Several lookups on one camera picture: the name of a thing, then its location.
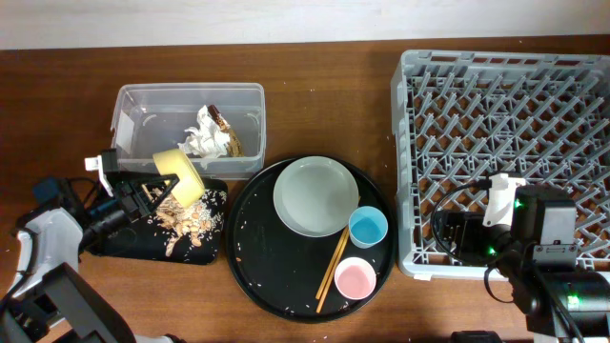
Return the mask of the food scraps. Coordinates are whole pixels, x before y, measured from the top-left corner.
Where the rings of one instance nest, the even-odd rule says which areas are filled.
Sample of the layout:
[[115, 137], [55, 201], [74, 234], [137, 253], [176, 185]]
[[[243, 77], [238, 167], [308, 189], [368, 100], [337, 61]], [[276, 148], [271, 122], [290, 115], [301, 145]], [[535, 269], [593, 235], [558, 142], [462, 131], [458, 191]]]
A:
[[146, 220], [145, 232], [161, 239], [160, 254], [167, 259], [194, 262], [194, 255], [208, 248], [215, 257], [217, 248], [213, 244], [224, 227], [227, 196], [225, 190], [206, 189], [189, 208], [179, 204], [176, 216], [163, 213], [150, 216]]

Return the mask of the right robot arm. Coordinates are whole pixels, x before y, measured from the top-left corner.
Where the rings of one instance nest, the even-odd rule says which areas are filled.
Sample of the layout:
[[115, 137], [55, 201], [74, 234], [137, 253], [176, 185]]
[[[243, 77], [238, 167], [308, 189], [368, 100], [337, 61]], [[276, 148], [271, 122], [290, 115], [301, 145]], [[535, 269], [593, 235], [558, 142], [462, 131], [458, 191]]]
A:
[[528, 331], [559, 341], [608, 338], [609, 281], [577, 266], [575, 201], [561, 189], [526, 185], [512, 192], [508, 208], [508, 223], [493, 224], [435, 206], [431, 232], [452, 258], [509, 281]]

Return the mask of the pink cup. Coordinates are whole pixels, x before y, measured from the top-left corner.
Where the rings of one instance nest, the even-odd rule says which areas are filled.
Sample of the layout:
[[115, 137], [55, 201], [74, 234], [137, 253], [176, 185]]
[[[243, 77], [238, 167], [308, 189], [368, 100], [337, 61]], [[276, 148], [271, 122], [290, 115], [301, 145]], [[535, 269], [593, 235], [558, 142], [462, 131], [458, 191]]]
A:
[[373, 293], [376, 272], [365, 259], [348, 257], [338, 263], [334, 281], [342, 296], [350, 300], [361, 300]]

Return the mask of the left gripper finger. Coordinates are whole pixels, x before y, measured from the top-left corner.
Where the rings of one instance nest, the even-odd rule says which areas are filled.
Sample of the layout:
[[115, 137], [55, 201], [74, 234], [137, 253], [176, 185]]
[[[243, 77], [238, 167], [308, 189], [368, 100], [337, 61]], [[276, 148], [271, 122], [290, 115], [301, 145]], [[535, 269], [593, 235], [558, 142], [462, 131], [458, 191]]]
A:
[[155, 175], [155, 174], [142, 174], [136, 176], [132, 181], [134, 185], [156, 185], [160, 187], [174, 187], [180, 178], [175, 174], [166, 175]]
[[164, 215], [176, 216], [179, 212], [179, 203], [175, 197], [167, 191], [166, 187], [145, 184], [142, 186], [147, 205], [150, 208], [151, 216], [159, 213]]

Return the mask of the white tissue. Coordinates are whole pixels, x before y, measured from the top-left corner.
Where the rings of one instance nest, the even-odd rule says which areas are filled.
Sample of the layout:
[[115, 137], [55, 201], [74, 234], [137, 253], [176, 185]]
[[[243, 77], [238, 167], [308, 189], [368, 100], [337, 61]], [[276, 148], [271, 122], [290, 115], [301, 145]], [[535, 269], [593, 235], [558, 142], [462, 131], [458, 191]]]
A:
[[188, 134], [178, 148], [186, 154], [201, 158], [218, 158], [229, 155], [230, 124], [215, 105], [203, 106], [196, 115], [197, 127], [185, 129]]

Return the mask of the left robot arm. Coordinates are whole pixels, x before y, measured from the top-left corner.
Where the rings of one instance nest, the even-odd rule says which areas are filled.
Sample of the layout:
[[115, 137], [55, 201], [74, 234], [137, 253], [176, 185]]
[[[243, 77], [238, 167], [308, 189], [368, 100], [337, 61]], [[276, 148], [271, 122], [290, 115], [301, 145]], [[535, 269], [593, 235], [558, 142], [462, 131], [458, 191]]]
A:
[[79, 198], [71, 178], [50, 177], [34, 187], [38, 206], [19, 217], [13, 230], [20, 255], [1, 299], [2, 341], [38, 342], [62, 321], [71, 326], [62, 342], [146, 341], [79, 274], [79, 258], [89, 246], [152, 214], [185, 179], [131, 172], [110, 178], [111, 193], [92, 206]]

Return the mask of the brown snack wrapper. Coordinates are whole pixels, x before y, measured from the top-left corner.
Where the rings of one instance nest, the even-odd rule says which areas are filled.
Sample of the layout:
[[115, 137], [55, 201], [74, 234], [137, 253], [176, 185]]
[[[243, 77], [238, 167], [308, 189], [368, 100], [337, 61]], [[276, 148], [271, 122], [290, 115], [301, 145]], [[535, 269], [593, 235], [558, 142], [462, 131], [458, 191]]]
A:
[[244, 157], [244, 151], [234, 129], [222, 116], [219, 109], [215, 105], [210, 105], [208, 110], [220, 131], [229, 135], [229, 142], [225, 144], [227, 155], [230, 157]]

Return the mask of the yellow bowl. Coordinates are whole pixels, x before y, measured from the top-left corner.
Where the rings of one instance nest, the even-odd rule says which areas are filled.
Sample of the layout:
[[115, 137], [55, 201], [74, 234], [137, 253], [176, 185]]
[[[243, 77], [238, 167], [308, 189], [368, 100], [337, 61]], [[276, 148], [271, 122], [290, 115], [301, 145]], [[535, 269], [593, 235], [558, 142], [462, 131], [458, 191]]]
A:
[[175, 174], [179, 181], [172, 195], [183, 207], [189, 208], [205, 192], [204, 183], [189, 157], [180, 149], [157, 152], [152, 160], [160, 175]]

